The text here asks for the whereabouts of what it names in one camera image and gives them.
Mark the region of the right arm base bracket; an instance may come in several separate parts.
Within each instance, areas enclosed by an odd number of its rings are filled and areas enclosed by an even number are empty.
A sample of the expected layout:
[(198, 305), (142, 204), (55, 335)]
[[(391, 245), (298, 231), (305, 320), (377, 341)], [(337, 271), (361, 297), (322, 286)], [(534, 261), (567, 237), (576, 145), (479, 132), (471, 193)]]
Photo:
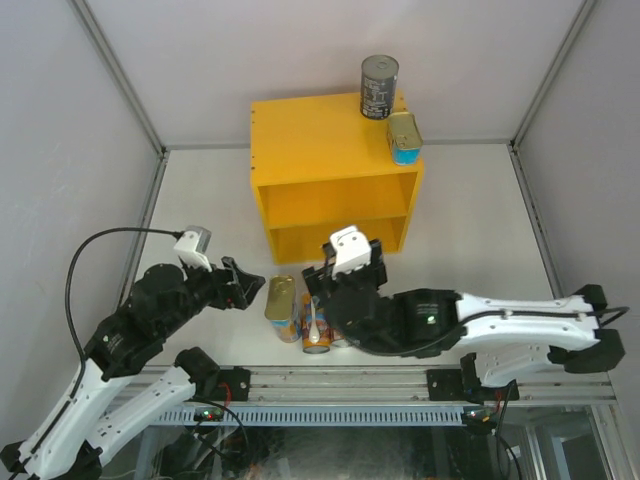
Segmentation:
[(483, 405), (497, 400), (519, 400), (517, 386), (485, 387), (473, 373), (462, 369), (429, 369), (426, 371), (428, 395), (431, 401), (465, 401)]

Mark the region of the black cylindrical can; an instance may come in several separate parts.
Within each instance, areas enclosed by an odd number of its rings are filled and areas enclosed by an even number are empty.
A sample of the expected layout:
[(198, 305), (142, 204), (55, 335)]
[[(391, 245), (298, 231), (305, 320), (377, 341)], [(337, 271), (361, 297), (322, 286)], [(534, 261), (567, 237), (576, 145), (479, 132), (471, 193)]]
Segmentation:
[(371, 120), (386, 119), (392, 112), (399, 64), (389, 55), (372, 55), (361, 63), (360, 111)]

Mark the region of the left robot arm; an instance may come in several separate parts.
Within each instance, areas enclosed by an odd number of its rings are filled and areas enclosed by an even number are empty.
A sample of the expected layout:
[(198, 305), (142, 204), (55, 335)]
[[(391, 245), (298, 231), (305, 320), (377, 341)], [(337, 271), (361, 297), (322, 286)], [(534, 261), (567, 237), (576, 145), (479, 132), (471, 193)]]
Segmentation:
[(219, 365), (201, 348), (181, 351), (161, 378), (112, 414), (105, 411), (167, 339), (207, 308), (245, 310), (265, 283), (231, 257), (221, 267), (157, 264), (101, 321), (82, 350), (67, 391), (27, 439), (8, 444), (1, 461), (31, 479), (95, 479), (116, 451), (166, 409), (219, 388)]

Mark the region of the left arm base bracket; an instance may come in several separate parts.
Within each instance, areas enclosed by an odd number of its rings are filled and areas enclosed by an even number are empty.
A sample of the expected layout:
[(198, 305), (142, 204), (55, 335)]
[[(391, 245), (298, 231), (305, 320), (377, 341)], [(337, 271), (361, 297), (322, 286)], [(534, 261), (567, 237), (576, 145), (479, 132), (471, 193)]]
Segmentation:
[(195, 396), (226, 404), (233, 401), (246, 402), (249, 397), (250, 385), (250, 370), (241, 367), (222, 369), (199, 381), (196, 385)]

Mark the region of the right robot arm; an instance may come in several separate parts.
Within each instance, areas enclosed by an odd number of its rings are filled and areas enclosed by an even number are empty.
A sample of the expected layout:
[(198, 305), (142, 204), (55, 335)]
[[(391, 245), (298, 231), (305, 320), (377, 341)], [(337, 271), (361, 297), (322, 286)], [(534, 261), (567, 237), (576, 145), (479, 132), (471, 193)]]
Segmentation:
[(327, 323), (366, 354), (424, 359), (462, 350), (459, 385), (472, 401), (525, 373), (555, 365), (569, 374), (603, 373), (625, 356), (620, 333), (609, 325), (627, 310), (609, 308), (598, 285), (532, 303), (429, 288), (383, 296), (380, 249), (353, 268), (328, 255), (302, 277)]

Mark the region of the gold rectangular tin blue label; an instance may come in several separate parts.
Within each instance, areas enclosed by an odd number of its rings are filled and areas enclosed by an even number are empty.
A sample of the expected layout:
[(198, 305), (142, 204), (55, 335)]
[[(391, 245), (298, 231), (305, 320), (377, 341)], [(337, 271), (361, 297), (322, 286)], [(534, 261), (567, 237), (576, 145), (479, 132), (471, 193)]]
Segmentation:
[(415, 116), (408, 111), (394, 112), (387, 118), (387, 142), (396, 165), (416, 163), (423, 139)]

